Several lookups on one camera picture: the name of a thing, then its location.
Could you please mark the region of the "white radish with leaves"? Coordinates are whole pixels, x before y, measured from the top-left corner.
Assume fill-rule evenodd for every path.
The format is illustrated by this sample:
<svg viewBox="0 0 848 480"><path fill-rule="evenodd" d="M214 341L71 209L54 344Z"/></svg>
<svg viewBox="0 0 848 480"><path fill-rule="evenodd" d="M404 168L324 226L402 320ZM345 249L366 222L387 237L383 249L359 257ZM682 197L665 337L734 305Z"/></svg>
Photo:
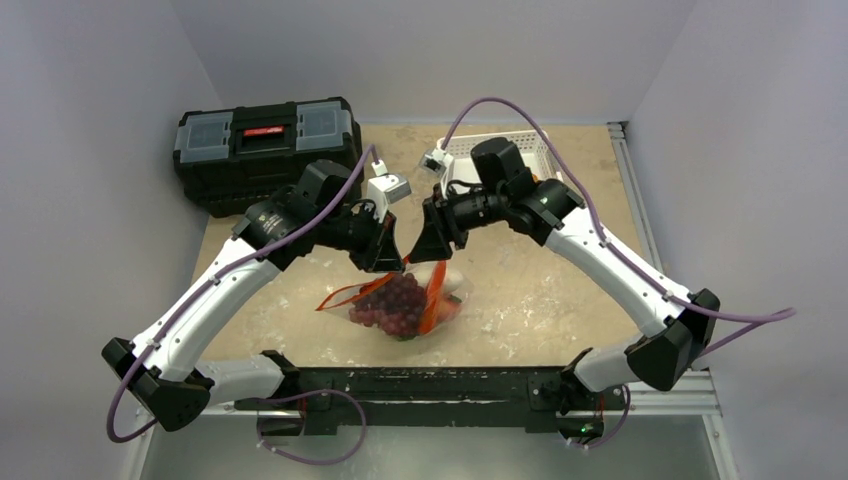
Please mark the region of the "white radish with leaves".
<svg viewBox="0 0 848 480"><path fill-rule="evenodd" d="M441 287L443 297L464 302L470 289L471 283L463 273L452 267L446 269Z"/></svg>

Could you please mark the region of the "dark red grapes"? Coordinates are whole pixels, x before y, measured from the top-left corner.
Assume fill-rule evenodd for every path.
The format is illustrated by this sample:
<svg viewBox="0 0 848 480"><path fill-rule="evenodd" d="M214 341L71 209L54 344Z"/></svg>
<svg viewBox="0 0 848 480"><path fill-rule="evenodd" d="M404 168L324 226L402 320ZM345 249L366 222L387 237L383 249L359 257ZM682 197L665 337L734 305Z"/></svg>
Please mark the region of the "dark red grapes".
<svg viewBox="0 0 848 480"><path fill-rule="evenodd" d="M385 284L353 302L349 319L364 327L379 328L395 339L409 340L419 335L417 327L425 302L425 289L413 274L393 274Z"/></svg>

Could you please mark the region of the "clear zip top bag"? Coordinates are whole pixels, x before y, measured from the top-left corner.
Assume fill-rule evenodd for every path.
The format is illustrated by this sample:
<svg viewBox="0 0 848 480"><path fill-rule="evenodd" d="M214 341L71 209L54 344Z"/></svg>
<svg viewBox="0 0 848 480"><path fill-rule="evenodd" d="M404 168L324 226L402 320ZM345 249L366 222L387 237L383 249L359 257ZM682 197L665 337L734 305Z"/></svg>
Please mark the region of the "clear zip top bag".
<svg viewBox="0 0 848 480"><path fill-rule="evenodd" d="M472 283L446 260L407 264L402 273L331 292L316 310L407 341L453 320L472 290Z"/></svg>

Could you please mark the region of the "orange carrot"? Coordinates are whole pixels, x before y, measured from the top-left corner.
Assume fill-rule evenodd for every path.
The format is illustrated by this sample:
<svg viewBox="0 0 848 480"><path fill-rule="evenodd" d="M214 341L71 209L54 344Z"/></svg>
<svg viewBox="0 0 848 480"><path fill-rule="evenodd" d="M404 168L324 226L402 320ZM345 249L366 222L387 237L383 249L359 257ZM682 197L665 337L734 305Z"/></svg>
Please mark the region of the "orange carrot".
<svg viewBox="0 0 848 480"><path fill-rule="evenodd" d="M417 333L428 334L443 322L444 295L443 284L447 273L447 262L445 260L436 262L429 270L429 276L425 277L425 270L419 268L415 271L416 279L424 285L426 302L419 317Z"/></svg>

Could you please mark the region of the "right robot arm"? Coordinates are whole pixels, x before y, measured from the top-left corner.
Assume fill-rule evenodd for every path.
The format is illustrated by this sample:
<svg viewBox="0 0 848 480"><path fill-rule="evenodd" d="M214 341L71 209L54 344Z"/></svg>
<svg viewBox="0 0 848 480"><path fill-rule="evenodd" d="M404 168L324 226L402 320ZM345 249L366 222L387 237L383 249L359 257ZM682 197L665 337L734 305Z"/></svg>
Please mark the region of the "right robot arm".
<svg viewBox="0 0 848 480"><path fill-rule="evenodd" d="M565 369L564 399L584 407L600 391L631 381L671 390L710 343L718 297L665 277L596 226L583 198L558 179L537 179L519 147L507 138L477 144L469 163L476 175L462 180L446 152L434 148L423 156L421 167L439 181L423 201L423 229L410 262L447 260L465 247L471 230L503 221L578 267L616 301L641 334L616 350L581 353Z"/></svg>

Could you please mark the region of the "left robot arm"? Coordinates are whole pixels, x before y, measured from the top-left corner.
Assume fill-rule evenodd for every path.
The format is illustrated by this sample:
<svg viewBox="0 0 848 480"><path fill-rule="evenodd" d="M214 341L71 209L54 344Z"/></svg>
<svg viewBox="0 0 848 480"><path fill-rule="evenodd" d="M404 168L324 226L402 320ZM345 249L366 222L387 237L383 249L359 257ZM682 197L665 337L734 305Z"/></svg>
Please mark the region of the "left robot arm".
<svg viewBox="0 0 848 480"><path fill-rule="evenodd" d="M366 194L349 200L354 172L329 160L306 167L294 185L250 206L213 263L159 320L130 340L114 338L102 356L130 392L168 432L194 421L206 407L263 399L284 409L297 399L297 370L280 353L203 362L222 328L294 260L317 247L348 253L369 273L404 268L389 207L411 193L408 180L382 164Z"/></svg>

